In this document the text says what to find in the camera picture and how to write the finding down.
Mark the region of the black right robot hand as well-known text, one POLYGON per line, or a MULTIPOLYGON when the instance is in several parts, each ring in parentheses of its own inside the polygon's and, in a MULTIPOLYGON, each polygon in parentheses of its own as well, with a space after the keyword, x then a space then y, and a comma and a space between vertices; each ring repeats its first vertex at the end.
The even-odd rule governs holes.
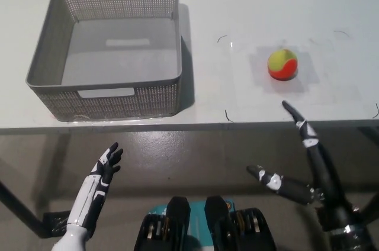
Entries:
POLYGON ((301 205, 321 203, 319 221, 324 231, 353 233, 364 229, 359 212, 347 200, 336 168, 310 123, 287 101, 284 109, 292 116, 306 149, 313 184, 305 184, 259 165, 249 165, 247 172, 271 192, 301 205))

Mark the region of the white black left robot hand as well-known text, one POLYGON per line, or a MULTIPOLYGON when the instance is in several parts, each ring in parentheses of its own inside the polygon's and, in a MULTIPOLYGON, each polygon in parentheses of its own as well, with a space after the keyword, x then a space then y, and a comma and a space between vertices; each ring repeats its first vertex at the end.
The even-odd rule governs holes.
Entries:
POLYGON ((118 163, 122 154, 123 149, 118 148, 118 143, 112 144, 97 160, 76 196, 67 226, 83 227, 87 239, 94 234, 113 175, 120 170, 118 163))

